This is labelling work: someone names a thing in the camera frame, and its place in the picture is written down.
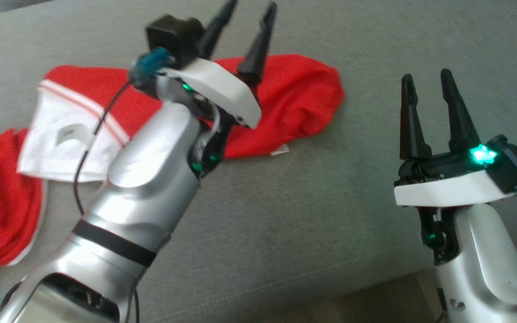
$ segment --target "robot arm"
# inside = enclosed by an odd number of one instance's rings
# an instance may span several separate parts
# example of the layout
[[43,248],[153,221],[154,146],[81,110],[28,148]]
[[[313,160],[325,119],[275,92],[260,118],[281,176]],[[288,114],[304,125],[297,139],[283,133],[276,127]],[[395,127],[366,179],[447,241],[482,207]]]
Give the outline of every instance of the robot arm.
[[517,193],[517,146],[504,135],[482,145],[449,70],[442,70],[451,139],[432,155],[410,74],[402,79],[396,204],[414,206],[433,250],[441,305],[452,323],[517,323],[517,252],[488,203]]
[[168,243],[199,188],[222,160],[232,127],[256,127],[261,80],[276,15],[233,75],[208,61],[236,0],[207,29],[166,15],[146,28],[150,53],[129,78],[163,102],[117,155],[107,180],[63,244],[10,296],[0,323],[125,323],[138,282]]

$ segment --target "red stripe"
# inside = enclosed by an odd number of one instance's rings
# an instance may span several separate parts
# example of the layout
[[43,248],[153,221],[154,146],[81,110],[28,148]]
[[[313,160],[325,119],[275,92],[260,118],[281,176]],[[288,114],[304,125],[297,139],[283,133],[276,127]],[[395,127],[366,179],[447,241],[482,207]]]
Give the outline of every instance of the red stripe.
[[[55,90],[54,88],[51,88],[50,86],[48,86],[46,84],[41,84],[39,86],[45,88],[45,90],[48,90],[48,91],[52,92],[53,94],[55,94],[57,96],[61,96],[61,98],[64,98],[65,100],[67,100],[67,101],[69,101],[69,102],[79,106],[80,108],[83,108],[87,112],[91,113],[97,119],[101,118],[101,115],[99,115],[93,108],[91,108],[90,106],[88,106],[84,102],[81,102],[81,101],[79,101],[79,100],[77,100],[75,98],[71,98],[70,96],[67,96],[66,94],[64,94],[62,92],[59,92],[58,90]],[[119,135],[117,135],[117,133],[115,132],[115,130],[113,130],[111,125],[109,125],[107,122],[104,122],[103,123],[103,127],[105,127],[107,132],[109,134],[111,134],[113,136],[113,138],[115,138],[115,140],[117,141],[117,143],[119,143],[119,145],[121,145],[121,147],[123,145],[125,145],[125,141],[123,139],[121,139],[119,137]]]

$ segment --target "wooden floor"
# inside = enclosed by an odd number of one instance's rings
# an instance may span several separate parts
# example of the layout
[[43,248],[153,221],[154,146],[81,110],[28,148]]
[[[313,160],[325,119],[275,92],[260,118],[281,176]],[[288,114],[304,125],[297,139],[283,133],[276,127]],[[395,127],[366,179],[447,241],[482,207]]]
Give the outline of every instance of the wooden floor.
[[263,323],[434,323],[442,313],[434,273],[428,270]]

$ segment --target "clothing tag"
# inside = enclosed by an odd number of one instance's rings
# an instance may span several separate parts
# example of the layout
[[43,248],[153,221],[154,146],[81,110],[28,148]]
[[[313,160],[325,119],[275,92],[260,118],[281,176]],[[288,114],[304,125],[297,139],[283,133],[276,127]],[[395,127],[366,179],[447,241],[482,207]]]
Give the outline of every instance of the clothing tag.
[[57,134],[55,145],[61,145],[65,141],[76,139],[89,148],[93,142],[93,134],[82,123],[62,127]]
[[291,151],[289,149],[289,145],[282,144],[280,147],[278,147],[275,151],[271,153],[271,156],[280,155],[281,153],[288,153],[289,151]]

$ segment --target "gray couch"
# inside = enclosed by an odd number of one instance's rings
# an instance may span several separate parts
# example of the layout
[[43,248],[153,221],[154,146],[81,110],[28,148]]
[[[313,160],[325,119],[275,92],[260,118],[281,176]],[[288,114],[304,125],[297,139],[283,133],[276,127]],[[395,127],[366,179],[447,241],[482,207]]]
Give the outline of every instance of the gray couch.
[[[162,13],[207,22],[222,0],[56,0],[0,14],[0,133],[28,127],[60,64],[128,67]],[[400,78],[414,76],[425,136],[447,149],[439,72],[450,68],[482,140],[517,143],[517,1],[278,0],[272,53],[338,67],[328,129],[276,157],[228,161],[202,188],[138,290],[143,323],[248,322],[431,265],[414,209],[396,207]],[[266,1],[241,0],[215,57],[242,55]],[[97,184],[84,185],[88,196]],[[0,268],[0,300],[78,220],[52,183],[34,250]],[[517,200],[496,204],[517,239]]]

